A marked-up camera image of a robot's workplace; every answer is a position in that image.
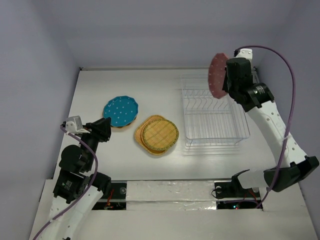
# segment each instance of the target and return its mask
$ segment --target cable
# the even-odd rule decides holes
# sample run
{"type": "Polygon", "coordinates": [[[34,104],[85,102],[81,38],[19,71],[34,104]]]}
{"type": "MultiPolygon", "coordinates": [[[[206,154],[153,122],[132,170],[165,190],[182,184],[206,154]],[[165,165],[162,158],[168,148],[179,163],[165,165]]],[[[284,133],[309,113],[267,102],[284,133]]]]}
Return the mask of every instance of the cable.
{"type": "MultiPolygon", "coordinates": [[[[67,130],[61,125],[60,129],[64,132],[67,133],[67,130]]],[[[95,178],[97,176],[98,173],[98,158],[97,155],[95,154],[95,152],[84,142],[82,141],[79,137],[73,135],[72,133],[68,132],[67,133],[70,137],[72,137],[73,139],[77,140],[81,145],[83,145],[86,149],[89,150],[89,152],[93,155],[94,161],[95,161],[95,166],[94,166],[94,173],[93,176],[88,184],[88,186],[86,187],[86,189],[83,191],[83,193],[76,199],[74,200],[73,203],[71,203],[68,207],[66,207],[63,211],[59,212],[56,216],[54,216],[51,220],[49,220],[34,236],[34,238],[32,240],[36,240],[40,234],[51,224],[52,221],[56,220],[57,218],[61,217],[63,214],[65,214],[69,209],[71,209],[74,205],[77,204],[77,202],[79,202],[79,200],[87,193],[87,191],[89,190],[89,188],[92,186],[92,184],[95,181],[95,178]]]]}
{"type": "Polygon", "coordinates": [[[238,205],[239,207],[240,207],[240,203],[242,203],[242,202],[244,202],[244,201],[246,200],[246,197],[247,197],[247,194],[245,194],[244,197],[243,197],[243,199],[242,199],[240,202],[238,202],[237,205],[238,205]]]}
{"type": "Polygon", "coordinates": [[[213,189],[213,190],[212,190],[212,192],[211,192],[212,197],[214,197],[215,199],[224,199],[224,197],[216,197],[216,196],[214,195],[214,192],[216,192],[216,189],[213,189]]]}
{"type": "Polygon", "coordinates": [[[288,135],[290,132],[290,128],[291,128],[291,121],[292,121],[292,117],[294,114],[294,109],[295,109],[295,101],[296,101],[296,77],[294,74],[294,71],[291,67],[291,65],[289,64],[289,62],[286,60],[286,58],[279,52],[277,52],[276,50],[273,50],[270,47],[267,46],[261,46],[261,45],[247,45],[247,46],[242,46],[237,48],[235,51],[239,51],[240,49],[246,49],[246,48],[260,48],[260,49],[266,49],[269,50],[275,54],[277,54],[287,65],[287,67],[289,68],[290,74],[291,74],[291,78],[292,78],[292,99],[291,99],[291,107],[290,107],[290,113],[289,113],[289,118],[288,118],[288,122],[286,124],[286,128],[285,128],[285,132],[284,132],[284,140],[283,140],[283,144],[282,144],[282,149],[281,149],[281,154],[279,157],[279,161],[278,164],[276,165],[275,168],[275,174],[273,176],[271,185],[269,188],[267,188],[266,190],[266,194],[264,195],[263,199],[261,200],[261,202],[255,207],[256,209],[259,208],[261,206],[261,204],[266,200],[269,192],[274,188],[276,181],[278,179],[279,176],[279,171],[280,171],[280,167],[281,167],[281,163],[284,159],[284,155],[285,155],[285,151],[286,151],[286,146],[287,146],[287,141],[288,141],[288,135]]]}
{"type": "Polygon", "coordinates": [[[251,199],[242,199],[241,201],[239,201],[239,200],[228,200],[228,201],[224,201],[223,203],[224,203],[224,204],[229,204],[229,203],[242,203],[242,202],[244,202],[244,201],[256,203],[255,200],[251,200],[251,199]]]}
{"type": "Polygon", "coordinates": [[[110,196],[108,197],[108,199],[107,199],[107,201],[106,201],[106,205],[104,206],[104,208],[109,207],[109,205],[110,205],[110,200],[111,200],[111,198],[112,198],[112,195],[114,194],[114,191],[115,191],[114,189],[111,190],[110,196]]]}
{"type": "Polygon", "coordinates": [[[253,192],[252,190],[250,190],[250,189],[248,190],[248,192],[253,196],[256,204],[258,204],[257,197],[256,197],[256,195],[254,194],[254,192],[253,192]]]}

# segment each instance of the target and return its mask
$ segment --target teal plate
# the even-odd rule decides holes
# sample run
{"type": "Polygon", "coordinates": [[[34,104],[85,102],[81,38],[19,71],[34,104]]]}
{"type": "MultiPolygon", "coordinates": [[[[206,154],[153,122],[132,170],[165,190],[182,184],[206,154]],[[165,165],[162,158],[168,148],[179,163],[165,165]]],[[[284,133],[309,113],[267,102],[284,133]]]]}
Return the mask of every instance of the teal plate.
{"type": "Polygon", "coordinates": [[[122,128],[131,124],[138,115],[138,103],[129,96],[111,99],[103,109],[103,117],[111,118],[111,126],[122,128]]]}

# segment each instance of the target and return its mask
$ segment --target dish rack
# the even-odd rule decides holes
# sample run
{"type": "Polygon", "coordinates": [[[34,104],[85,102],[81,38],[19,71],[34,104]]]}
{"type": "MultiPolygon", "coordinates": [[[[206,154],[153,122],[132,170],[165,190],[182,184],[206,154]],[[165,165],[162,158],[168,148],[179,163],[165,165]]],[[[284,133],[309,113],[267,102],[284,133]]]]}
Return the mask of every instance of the dish rack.
{"type": "Polygon", "coordinates": [[[228,94],[214,98],[208,75],[184,74],[181,83],[187,146],[236,145],[250,136],[241,105],[228,94]]]}

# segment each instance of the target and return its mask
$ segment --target yellow plate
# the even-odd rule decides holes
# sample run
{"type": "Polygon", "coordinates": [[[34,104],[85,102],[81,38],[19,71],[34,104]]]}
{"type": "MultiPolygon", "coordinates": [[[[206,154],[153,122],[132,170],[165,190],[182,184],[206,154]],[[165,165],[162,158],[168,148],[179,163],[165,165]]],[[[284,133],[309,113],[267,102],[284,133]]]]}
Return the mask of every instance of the yellow plate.
{"type": "Polygon", "coordinates": [[[143,143],[152,150],[164,151],[171,148],[178,140],[177,126],[167,119],[157,119],[143,129],[143,143]]]}
{"type": "Polygon", "coordinates": [[[136,142],[143,147],[148,153],[152,154],[152,155],[162,155],[166,152],[166,150],[153,150],[153,149],[149,149],[143,142],[142,139],[142,135],[143,135],[143,131],[145,129],[145,126],[148,125],[150,122],[153,122],[155,120],[164,120],[165,118],[163,116],[160,115],[152,115],[150,117],[148,117],[134,132],[134,139],[136,140],[136,142]]]}

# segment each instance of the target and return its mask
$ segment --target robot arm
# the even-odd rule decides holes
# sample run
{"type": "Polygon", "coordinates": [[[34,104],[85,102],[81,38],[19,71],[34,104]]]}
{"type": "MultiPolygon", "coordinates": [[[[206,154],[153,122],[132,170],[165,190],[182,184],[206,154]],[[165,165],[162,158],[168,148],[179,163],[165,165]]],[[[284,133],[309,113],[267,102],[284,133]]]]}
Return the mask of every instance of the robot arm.
{"type": "MultiPolygon", "coordinates": [[[[278,164],[283,147],[286,125],[282,120],[275,103],[275,98],[264,83],[253,83],[251,74],[252,50],[241,49],[226,62],[226,74],[223,90],[240,104],[244,111],[259,127],[278,164]]],[[[272,190],[280,192],[306,178],[317,166],[315,156],[307,154],[299,147],[292,135],[287,137],[287,145],[280,166],[277,181],[272,190]]],[[[232,177],[229,186],[224,186],[219,194],[234,193],[235,197],[243,196],[245,189],[269,187],[275,176],[276,168],[245,170],[232,177]]]]}
{"type": "Polygon", "coordinates": [[[83,126],[80,117],[74,116],[68,118],[62,127],[67,132],[81,135],[80,143],[83,144],[69,145],[62,151],[59,163],[61,170],[53,190],[54,198],[47,228],[43,232],[40,230],[34,240],[38,239],[37,237],[43,240],[75,239],[93,206],[111,190],[109,176],[100,172],[91,176],[83,174],[91,170],[94,161],[93,154],[84,144],[95,153],[99,142],[107,142],[111,136],[111,119],[101,118],[83,126]]]}

